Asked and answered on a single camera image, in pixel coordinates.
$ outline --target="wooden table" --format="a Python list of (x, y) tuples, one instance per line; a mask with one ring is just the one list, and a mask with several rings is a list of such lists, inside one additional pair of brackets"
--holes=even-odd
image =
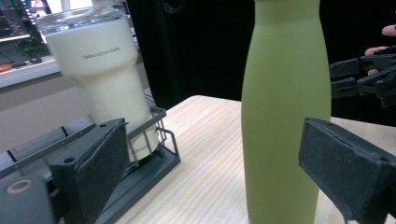
[[(181, 164), (118, 223), (248, 223), (240, 111), (240, 102), (205, 96), (168, 110), (163, 121), (176, 135)], [(395, 128), (332, 122), (396, 154)], [(344, 223), (321, 192), (315, 223)]]

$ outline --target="black curtain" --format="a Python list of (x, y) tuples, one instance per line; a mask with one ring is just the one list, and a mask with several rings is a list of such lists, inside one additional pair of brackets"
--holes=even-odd
[[(194, 94), (241, 99), (253, 0), (127, 4), (158, 106), (169, 108)], [(390, 0), (321, 0), (329, 63), (360, 57), (370, 47), (396, 44), (396, 37), (381, 35), (384, 26), (396, 23), (395, 10), (396, 1)], [(383, 108), (374, 95), (332, 100), (332, 115), (338, 118), (396, 126), (395, 114), (396, 105)]]
[(201, 94), (240, 100), (253, 0), (128, 0), (156, 104)]

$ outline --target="green bottle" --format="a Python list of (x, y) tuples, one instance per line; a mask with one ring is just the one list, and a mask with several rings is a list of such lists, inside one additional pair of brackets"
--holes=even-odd
[(305, 117), (330, 119), (319, 0), (256, 0), (242, 94), (252, 224), (314, 223), (318, 187), (298, 165)]

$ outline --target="white shelf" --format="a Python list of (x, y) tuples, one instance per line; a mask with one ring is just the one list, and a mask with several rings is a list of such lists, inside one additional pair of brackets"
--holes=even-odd
[(43, 59), (43, 63), (28, 64), (0, 73), (0, 88), (15, 85), (38, 77), (59, 72), (59, 66), (52, 57)]

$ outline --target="human hand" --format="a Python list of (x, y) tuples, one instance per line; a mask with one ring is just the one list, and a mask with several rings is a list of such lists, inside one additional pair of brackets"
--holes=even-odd
[[(396, 36), (396, 25), (389, 25), (389, 26), (384, 27), (384, 28), (382, 29), (382, 35)], [(377, 50), (380, 50), (380, 49), (387, 49), (387, 48), (388, 48), (388, 46), (381, 46), (381, 47), (375, 47), (375, 48), (367, 49), (367, 50), (364, 52), (364, 56), (371, 56), (371, 55), (374, 55), (374, 52), (376, 52)], [(370, 70), (370, 71), (368, 72), (368, 75), (370, 76), (370, 75), (373, 75), (373, 74), (375, 74), (375, 73), (377, 73), (377, 72), (378, 72), (378, 70), (372, 69), (372, 70)]]

